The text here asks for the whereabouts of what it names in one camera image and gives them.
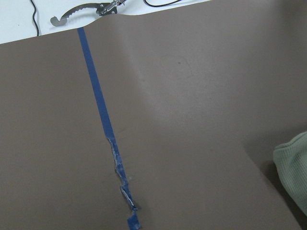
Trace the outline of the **olive green long-sleeve shirt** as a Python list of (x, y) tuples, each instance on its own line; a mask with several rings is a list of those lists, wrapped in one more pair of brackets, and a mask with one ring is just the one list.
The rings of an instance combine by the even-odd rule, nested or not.
[(279, 179), (300, 210), (307, 213), (307, 133), (278, 145), (273, 151)]

